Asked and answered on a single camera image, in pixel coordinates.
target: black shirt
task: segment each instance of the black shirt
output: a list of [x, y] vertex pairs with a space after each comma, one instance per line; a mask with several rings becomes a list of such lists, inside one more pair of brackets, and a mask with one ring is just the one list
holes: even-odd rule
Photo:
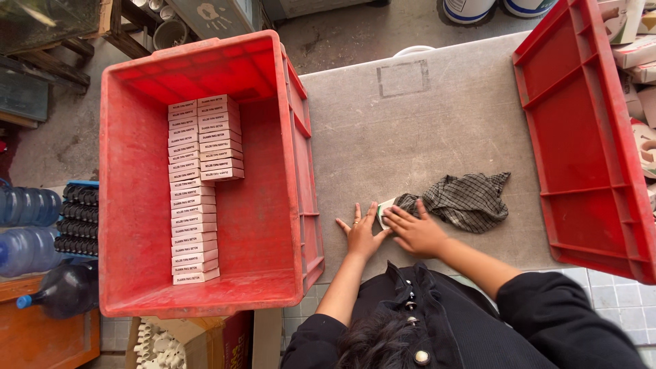
[[[431, 357], [422, 368], [646, 368], [624, 332], [560, 273], [513, 278], [497, 294], [497, 313], [479, 291], [423, 263], [399, 270], [388, 262], [385, 274], [360, 286], [353, 320], [375, 309], [408, 313], [409, 301], [420, 326], [411, 350]], [[312, 315], [292, 335], [281, 369], [334, 368], [346, 330]]]

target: woman's left hand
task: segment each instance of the woman's left hand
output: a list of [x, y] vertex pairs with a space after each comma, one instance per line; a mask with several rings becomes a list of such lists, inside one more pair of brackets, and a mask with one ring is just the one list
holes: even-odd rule
[[349, 227], [341, 219], [335, 219], [337, 224], [346, 233], [348, 239], [348, 253], [352, 255], [359, 255], [369, 260], [369, 258], [376, 253], [382, 241], [391, 234], [393, 230], [387, 229], [376, 236], [371, 233], [371, 226], [373, 225], [374, 218], [376, 217], [376, 210], [378, 203], [372, 202], [367, 215], [361, 217], [360, 204], [356, 204], [356, 216], [353, 220], [353, 226]]

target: water bottle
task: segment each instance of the water bottle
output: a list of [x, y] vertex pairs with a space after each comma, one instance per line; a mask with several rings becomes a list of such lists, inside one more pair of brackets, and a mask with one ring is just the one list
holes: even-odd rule
[[54, 228], [13, 228], [0, 233], [0, 276], [14, 277], [55, 268], [64, 258], [54, 249], [55, 237]]
[[54, 191], [38, 188], [0, 188], [0, 227], [47, 227], [59, 217], [62, 200]]
[[98, 261], [65, 264], [46, 274], [39, 291], [16, 300], [19, 309], [40, 305], [53, 319], [68, 319], [98, 307]]

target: table surface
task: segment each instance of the table surface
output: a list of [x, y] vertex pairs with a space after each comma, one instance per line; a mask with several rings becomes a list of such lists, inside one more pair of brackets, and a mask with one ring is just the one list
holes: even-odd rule
[[[560, 268], [553, 260], [540, 186], [511, 55], [529, 32], [515, 33], [300, 77], [308, 91], [312, 158], [332, 281], [354, 205], [366, 209], [403, 193], [420, 194], [444, 175], [511, 172], [501, 198], [509, 216], [484, 234], [438, 220], [451, 236], [523, 270]], [[380, 231], [374, 223], [374, 233]], [[417, 260], [387, 239], [363, 279]], [[455, 272], [437, 260], [429, 268]]]

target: white container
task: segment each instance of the white container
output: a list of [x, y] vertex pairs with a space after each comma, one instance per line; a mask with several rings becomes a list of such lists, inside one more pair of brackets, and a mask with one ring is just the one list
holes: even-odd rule
[[503, 0], [509, 12], [524, 18], [542, 15], [551, 9], [556, 0]]
[[478, 22], [487, 15], [495, 0], [444, 0], [447, 17], [460, 24]]

